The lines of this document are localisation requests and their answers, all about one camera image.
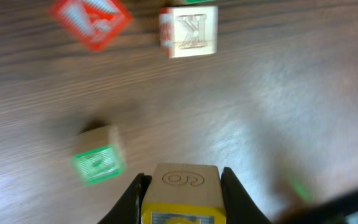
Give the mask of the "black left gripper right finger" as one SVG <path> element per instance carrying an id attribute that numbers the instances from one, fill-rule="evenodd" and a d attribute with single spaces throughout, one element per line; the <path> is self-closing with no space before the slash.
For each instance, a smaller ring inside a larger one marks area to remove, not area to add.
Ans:
<path id="1" fill-rule="evenodd" d="M 230 167 L 223 169 L 221 189 L 227 224 L 271 224 Z"/>

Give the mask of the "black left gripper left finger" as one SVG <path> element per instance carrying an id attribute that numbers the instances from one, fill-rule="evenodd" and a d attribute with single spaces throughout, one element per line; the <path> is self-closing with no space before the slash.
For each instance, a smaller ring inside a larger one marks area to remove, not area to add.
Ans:
<path id="1" fill-rule="evenodd" d="M 137 174 L 113 208 L 98 224 L 141 224 L 142 201 L 151 181 L 151 175 Z"/>

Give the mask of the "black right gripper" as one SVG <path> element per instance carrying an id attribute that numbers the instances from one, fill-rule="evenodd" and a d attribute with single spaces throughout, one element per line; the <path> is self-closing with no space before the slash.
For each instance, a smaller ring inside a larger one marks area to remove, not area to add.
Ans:
<path id="1" fill-rule="evenodd" d="M 358 190 L 318 204 L 301 204 L 275 223 L 358 223 Z"/>

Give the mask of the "green R block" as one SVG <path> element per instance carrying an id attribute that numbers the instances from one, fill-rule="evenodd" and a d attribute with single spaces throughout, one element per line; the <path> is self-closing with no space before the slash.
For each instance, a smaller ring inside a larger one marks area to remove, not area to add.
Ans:
<path id="1" fill-rule="evenodd" d="M 70 163 L 84 185 L 121 175 L 126 162 L 117 127 L 110 124 L 80 133 Z"/>

